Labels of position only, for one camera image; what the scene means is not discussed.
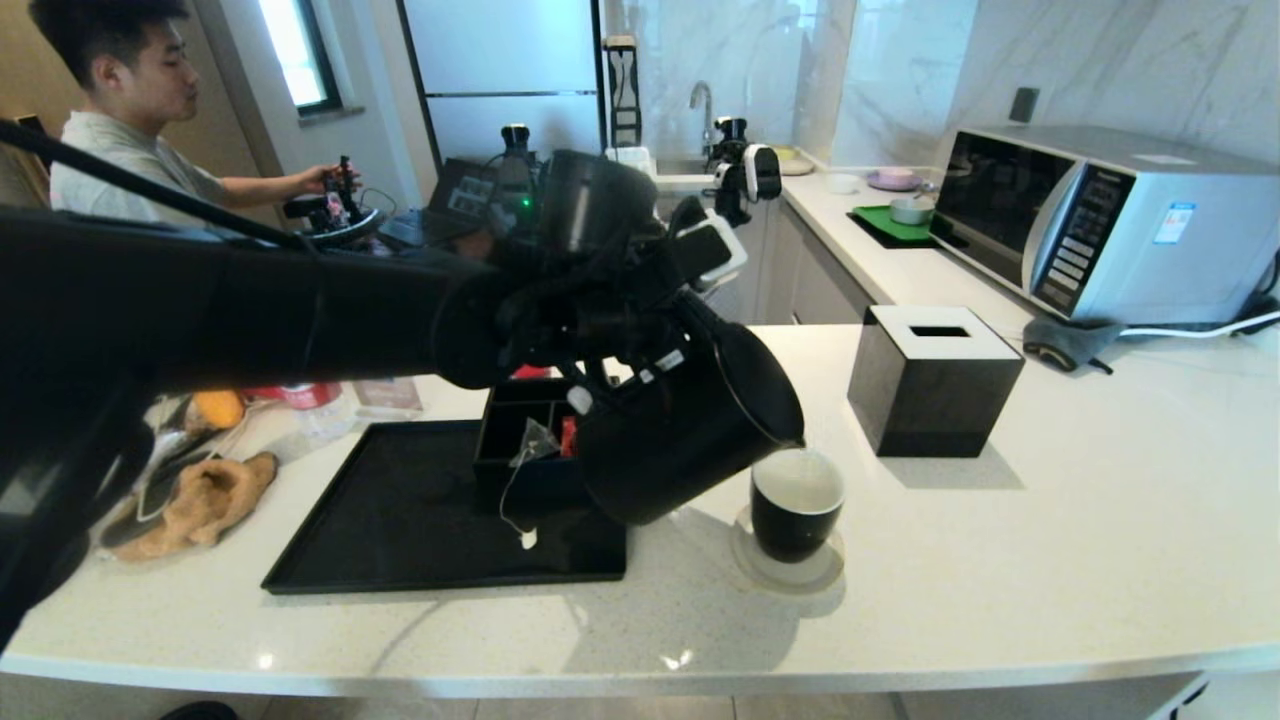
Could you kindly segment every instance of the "sticker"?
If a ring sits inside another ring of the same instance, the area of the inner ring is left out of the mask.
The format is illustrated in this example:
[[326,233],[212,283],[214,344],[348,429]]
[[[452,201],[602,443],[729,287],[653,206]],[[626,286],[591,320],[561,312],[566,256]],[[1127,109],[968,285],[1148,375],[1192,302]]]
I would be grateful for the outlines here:
[[1165,222],[1160,224],[1160,231],[1156,232],[1156,245],[1178,245],[1178,241],[1183,238],[1183,232],[1187,231],[1187,223],[1192,222],[1194,211],[1194,202],[1174,202],[1170,205],[1169,213],[1165,215]]
[[1188,160],[1187,158],[1179,158],[1176,155],[1133,155],[1138,160],[1146,160],[1148,163],[1156,163],[1157,165],[1194,165],[1196,160]]

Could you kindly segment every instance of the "green tray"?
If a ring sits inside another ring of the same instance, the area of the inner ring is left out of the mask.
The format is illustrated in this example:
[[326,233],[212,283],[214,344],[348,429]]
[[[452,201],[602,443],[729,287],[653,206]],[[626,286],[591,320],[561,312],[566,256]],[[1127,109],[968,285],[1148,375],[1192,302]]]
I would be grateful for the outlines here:
[[888,205],[877,205],[872,208],[854,208],[854,211],[850,214],[861,218],[876,229],[892,236],[900,242],[933,243],[933,238],[929,237],[929,223],[924,223],[923,225],[904,225],[895,222],[888,213]]

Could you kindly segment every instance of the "faucet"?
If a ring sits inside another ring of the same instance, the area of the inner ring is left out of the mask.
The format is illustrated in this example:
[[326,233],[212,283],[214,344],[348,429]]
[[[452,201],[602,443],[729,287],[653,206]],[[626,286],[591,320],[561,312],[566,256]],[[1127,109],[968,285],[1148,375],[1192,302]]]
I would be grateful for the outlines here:
[[712,123],[712,118],[714,117],[712,113],[712,88],[703,81],[698,81],[698,85],[694,86],[694,94],[689,96],[690,110],[698,109],[698,99],[700,95],[707,96],[707,102],[704,105],[704,109],[707,110],[707,119],[703,124],[703,158],[710,158],[712,149],[716,146],[716,143],[712,142],[714,138],[716,126]]

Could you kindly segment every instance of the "sink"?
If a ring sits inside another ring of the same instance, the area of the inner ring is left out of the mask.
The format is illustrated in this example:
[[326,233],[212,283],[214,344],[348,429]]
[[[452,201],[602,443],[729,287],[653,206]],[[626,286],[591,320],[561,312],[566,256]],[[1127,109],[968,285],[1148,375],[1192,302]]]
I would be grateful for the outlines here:
[[707,158],[658,158],[659,176],[709,176]]

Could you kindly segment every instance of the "wall outlet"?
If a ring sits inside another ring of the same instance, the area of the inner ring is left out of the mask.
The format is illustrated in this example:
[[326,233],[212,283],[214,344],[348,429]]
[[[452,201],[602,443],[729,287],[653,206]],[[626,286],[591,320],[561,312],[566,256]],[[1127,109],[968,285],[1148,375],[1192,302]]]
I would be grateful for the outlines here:
[[1037,100],[1039,100],[1038,87],[1019,87],[1014,94],[1014,106],[1009,109],[1009,119],[1018,123],[1032,122]]

